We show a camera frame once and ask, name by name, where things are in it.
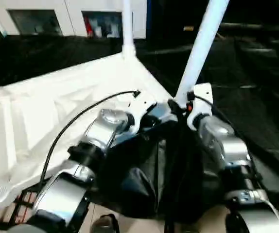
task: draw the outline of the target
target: wire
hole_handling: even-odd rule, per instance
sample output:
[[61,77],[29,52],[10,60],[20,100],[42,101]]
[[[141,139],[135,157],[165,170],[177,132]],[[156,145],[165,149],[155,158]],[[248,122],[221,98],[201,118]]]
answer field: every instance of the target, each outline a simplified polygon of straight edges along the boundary
[[109,100],[111,98],[114,98],[116,96],[119,96],[119,95],[124,95],[124,94],[129,94],[129,93],[133,93],[134,94],[134,97],[137,97],[140,92],[139,91],[123,91],[123,92],[119,92],[119,93],[116,93],[114,95],[111,95],[111,96],[108,96],[96,103],[94,103],[93,105],[85,108],[84,110],[82,110],[78,115],[76,115],[70,122],[68,122],[68,124],[61,130],[61,132],[57,135],[57,137],[55,138],[55,140],[53,141],[50,149],[49,149],[49,152],[48,152],[48,155],[47,155],[47,158],[46,158],[46,161],[44,163],[44,166],[43,166],[43,170],[42,170],[42,173],[41,173],[41,177],[40,177],[40,181],[39,181],[39,189],[38,189],[38,194],[40,193],[41,189],[42,189],[42,185],[44,183],[44,179],[45,179],[45,176],[46,176],[46,172],[47,172],[47,169],[48,169],[48,165],[49,165],[49,161],[50,161],[50,158],[52,156],[52,153],[53,153],[53,150],[58,142],[58,140],[61,138],[61,136],[63,135],[63,133],[69,128],[69,126],[71,126],[79,117],[81,117],[84,113],[86,113],[87,111],[89,111],[90,109],[96,107],[97,105],[105,102],[106,100]]
[[212,107],[212,109],[213,109],[218,115],[220,115],[220,117],[221,117],[224,121],[226,121],[227,124],[229,124],[229,125],[234,129],[232,123],[230,122],[230,120],[228,120],[228,118],[226,117],[226,115],[225,115],[222,111],[220,111],[213,103],[211,103],[210,101],[206,100],[205,98],[203,98],[203,97],[201,97],[201,96],[196,96],[196,95],[194,95],[194,97],[197,98],[197,99],[199,99],[199,100],[202,100],[203,102],[205,102],[205,103],[207,103],[208,105],[210,105],[210,106]]
[[[184,138],[184,135],[185,135],[185,129],[186,129],[185,122],[186,122],[186,120],[188,118],[188,115],[185,115],[182,118],[180,118],[180,117],[178,117],[178,118],[180,119],[179,122],[181,124],[180,130],[179,130],[179,137],[178,137],[179,140],[178,140],[178,142],[182,142],[183,138]],[[179,150],[180,150],[180,147],[181,147],[180,144],[178,144],[177,148],[176,148],[176,150],[174,152],[174,155],[172,156],[174,159],[177,158]],[[171,165],[170,165],[171,167],[170,167],[169,176],[173,175],[173,170],[174,170],[175,164],[176,164],[176,162],[174,160],[171,163]],[[174,201],[171,202],[172,204],[170,206],[170,211],[168,211],[166,213],[166,217],[165,217],[165,221],[164,221],[164,233],[174,233],[174,229],[175,229],[175,227],[174,227],[174,220],[173,220],[173,214],[174,214],[174,211],[175,211],[174,205],[177,204],[177,197],[178,197],[178,195],[180,193],[180,189],[181,189],[181,186],[182,186],[182,184],[183,184],[183,182],[185,180],[185,177],[186,177],[186,172],[184,172],[183,177],[182,177],[182,179],[180,180],[180,182],[178,184],[178,188],[177,188],[177,190],[175,192],[175,195],[174,195]],[[163,187],[165,187],[165,188],[168,188],[168,185],[170,184],[170,180],[171,180],[170,177],[168,177],[167,180],[168,180],[168,182],[163,185]]]

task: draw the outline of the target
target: white post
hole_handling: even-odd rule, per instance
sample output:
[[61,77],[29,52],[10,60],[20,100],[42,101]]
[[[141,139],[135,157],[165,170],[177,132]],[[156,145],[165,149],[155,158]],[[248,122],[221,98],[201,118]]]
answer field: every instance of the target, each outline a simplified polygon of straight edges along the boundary
[[131,0],[123,0],[122,28],[123,28],[122,53],[124,57],[128,55],[134,56],[136,50],[133,42],[133,20],[132,20]]
[[181,106],[186,105],[187,93],[192,91],[193,86],[197,82],[228,3],[229,0],[209,0],[183,78],[175,96],[176,101]]

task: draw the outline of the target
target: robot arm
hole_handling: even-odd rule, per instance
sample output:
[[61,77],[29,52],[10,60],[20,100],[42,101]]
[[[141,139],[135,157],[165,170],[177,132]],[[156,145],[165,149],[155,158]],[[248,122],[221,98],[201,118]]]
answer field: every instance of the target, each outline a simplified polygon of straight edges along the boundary
[[34,215],[27,224],[13,227],[10,233],[78,232],[90,203],[88,190],[102,165],[114,138],[129,130],[135,120],[121,110],[102,109],[87,128],[70,157],[39,194]]
[[[196,85],[194,88],[199,93],[198,88],[208,87]],[[202,93],[205,93],[202,98],[210,99],[209,90]],[[279,211],[257,179],[245,142],[235,134],[232,126],[212,116],[207,103],[203,102],[207,105],[203,108],[199,103],[201,100],[197,101],[193,105],[196,113],[188,117],[188,125],[197,131],[219,168],[225,204],[231,211],[226,219],[227,232],[279,233]]]

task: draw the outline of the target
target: black cloth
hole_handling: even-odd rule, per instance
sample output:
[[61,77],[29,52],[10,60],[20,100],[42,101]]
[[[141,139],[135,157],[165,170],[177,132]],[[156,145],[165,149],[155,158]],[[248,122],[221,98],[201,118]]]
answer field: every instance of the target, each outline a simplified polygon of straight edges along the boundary
[[[156,50],[139,40],[136,46],[141,62],[175,95],[192,45],[158,44]],[[121,41],[115,39],[8,36],[0,43],[0,85],[120,51]],[[262,181],[279,204],[279,46],[215,41],[198,80],[204,82],[212,84],[214,104],[246,137]],[[171,211],[177,220],[190,222],[222,199],[215,163],[183,123],[171,122],[113,148],[104,167],[93,200],[127,216]]]

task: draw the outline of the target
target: tile floor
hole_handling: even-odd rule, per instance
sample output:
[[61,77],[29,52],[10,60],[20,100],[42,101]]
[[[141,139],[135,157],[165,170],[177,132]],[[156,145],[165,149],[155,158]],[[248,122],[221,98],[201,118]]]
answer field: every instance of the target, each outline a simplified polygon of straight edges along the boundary
[[[89,233],[91,224],[101,215],[113,213],[119,222],[121,233],[163,233],[164,222],[150,219],[135,219],[122,216],[107,208],[91,204],[80,233]],[[216,206],[207,211],[194,225],[175,225],[175,233],[226,233],[224,218],[228,210]]]

